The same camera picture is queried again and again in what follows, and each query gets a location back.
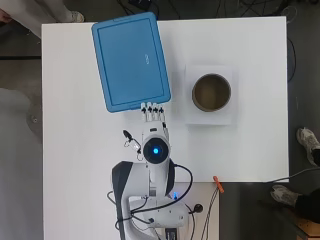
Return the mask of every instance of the gray floor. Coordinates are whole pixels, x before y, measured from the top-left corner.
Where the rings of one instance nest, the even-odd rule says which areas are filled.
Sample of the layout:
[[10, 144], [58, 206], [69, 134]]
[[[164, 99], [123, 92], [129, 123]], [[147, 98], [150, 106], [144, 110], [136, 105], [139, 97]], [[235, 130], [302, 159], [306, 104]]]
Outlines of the gray floor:
[[[218, 1], [173, 0], [182, 19], [213, 18]], [[272, 12], [279, 2], [268, 3], [265, 13]], [[124, 12], [116, 0], [67, 0], [72, 10], [81, 11], [87, 21], [102, 21], [123, 16]], [[167, 0], [159, 0], [160, 20], [177, 19]], [[295, 140], [295, 131], [307, 126], [320, 137], [320, 6], [294, 3], [298, 9], [297, 18], [288, 24], [288, 36], [295, 45], [297, 70], [288, 84], [289, 111], [289, 155], [290, 173], [311, 167], [302, 147]], [[261, 13], [263, 4], [255, 5]], [[235, 0], [227, 0], [228, 17], [240, 16], [245, 8]], [[224, 2], [220, 16], [225, 16]], [[245, 16], [256, 16], [248, 11]], [[0, 28], [0, 56], [40, 55], [39, 39], [33, 34], [24, 35], [12, 31], [15, 26]], [[292, 49], [289, 48], [288, 68], [292, 73]], [[24, 92], [32, 101], [28, 124], [41, 141], [41, 62], [0, 61], [0, 87]], [[319, 173], [309, 173], [292, 179], [290, 187], [301, 193], [309, 193], [320, 186]], [[220, 200], [220, 239], [296, 239], [292, 231], [275, 218], [270, 209], [261, 202], [272, 203], [268, 190], [270, 185], [251, 183], [224, 184], [225, 194]]]

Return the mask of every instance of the robot finger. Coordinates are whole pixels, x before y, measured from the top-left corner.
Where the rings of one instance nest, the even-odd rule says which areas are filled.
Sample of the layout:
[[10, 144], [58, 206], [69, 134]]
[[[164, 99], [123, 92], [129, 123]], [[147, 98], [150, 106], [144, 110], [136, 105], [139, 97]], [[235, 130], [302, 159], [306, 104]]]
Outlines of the robot finger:
[[166, 118], [164, 116], [164, 109], [163, 109], [163, 105], [160, 105], [159, 107], [159, 113], [160, 113], [160, 121], [165, 123], [166, 122]]
[[147, 103], [147, 122], [153, 121], [152, 116], [152, 105], [150, 102]]
[[158, 104], [154, 103], [152, 105], [152, 108], [153, 108], [153, 119], [155, 121], [158, 121], [159, 120], [159, 108], [158, 108]]
[[141, 103], [141, 114], [142, 114], [142, 121], [147, 121], [147, 108], [145, 103]]

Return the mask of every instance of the person's foot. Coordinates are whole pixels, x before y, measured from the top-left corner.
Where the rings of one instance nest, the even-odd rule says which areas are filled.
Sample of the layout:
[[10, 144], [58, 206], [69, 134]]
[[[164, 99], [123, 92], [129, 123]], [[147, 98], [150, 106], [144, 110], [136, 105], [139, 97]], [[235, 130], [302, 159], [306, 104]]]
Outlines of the person's foot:
[[274, 185], [270, 194], [275, 201], [292, 207], [296, 205], [296, 201], [301, 195], [299, 193], [290, 191], [288, 188], [282, 185]]
[[83, 23], [84, 22], [84, 16], [76, 11], [72, 11], [72, 23]]
[[296, 133], [298, 142], [304, 146], [307, 151], [307, 158], [309, 162], [317, 166], [314, 162], [314, 158], [312, 156], [312, 151], [315, 149], [320, 149], [320, 143], [318, 142], [314, 133], [307, 128], [299, 128]]

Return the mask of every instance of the blue light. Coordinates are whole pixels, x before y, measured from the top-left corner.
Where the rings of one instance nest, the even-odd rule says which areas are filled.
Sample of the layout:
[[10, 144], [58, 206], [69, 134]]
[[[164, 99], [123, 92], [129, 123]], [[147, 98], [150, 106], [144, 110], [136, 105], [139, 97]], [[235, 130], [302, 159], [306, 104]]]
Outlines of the blue light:
[[174, 200], [177, 200], [177, 199], [178, 199], [178, 195], [179, 195], [179, 194], [178, 194], [177, 192], [174, 192], [174, 193], [173, 193], [173, 199], [174, 199]]
[[158, 148], [154, 148], [154, 149], [153, 149], [153, 153], [154, 153], [154, 154], [158, 154], [158, 153], [159, 153], [159, 149], [158, 149]]

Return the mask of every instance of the person's leg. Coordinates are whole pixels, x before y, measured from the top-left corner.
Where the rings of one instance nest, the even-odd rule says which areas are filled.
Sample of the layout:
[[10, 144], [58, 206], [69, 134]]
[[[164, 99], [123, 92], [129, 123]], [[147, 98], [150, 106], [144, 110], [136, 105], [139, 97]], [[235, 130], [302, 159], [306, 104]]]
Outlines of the person's leg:
[[296, 205], [298, 197], [301, 196], [301, 194], [292, 192], [282, 185], [272, 186], [270, 194], [275, 201], [291, 207]]
[[307, 151], [309, 162], [314, 166], [320, 166], [320, 143], [314, 133], [307, 128], [297, 131], [297, 140]]
[[1, 0], [0, 8], [41, 38], [41, 24], [56, 22], [33, 0]]
[[297, 198], [295, 209], [305, 219], [320, 223], [320, 189], [313, 191], [309, 196], [301, 195]]
[[63, 0], [36, 0], [43, 5], [48, 13], [61, 23], [84, 22], [81, 13], [70, 11], [63, 3]]

